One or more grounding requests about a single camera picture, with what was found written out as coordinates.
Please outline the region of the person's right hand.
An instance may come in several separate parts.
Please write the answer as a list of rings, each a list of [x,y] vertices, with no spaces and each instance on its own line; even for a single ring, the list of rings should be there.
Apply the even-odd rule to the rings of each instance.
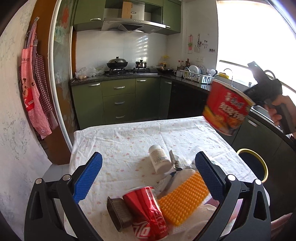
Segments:
[[[285,104],[291,117],[293,124],[295,126],[296,121],[296,107],[289,96],[279,95],[273,102],[272,105],[278,106],[280,104]],[[270,119],[273,121],[275,126],[280,125],[280,121],[282,119],[282,116],[277,113],[275,108],[269,108],[268,105],[264,105],[264,108],[268,111],[268,114],[270,116]]]

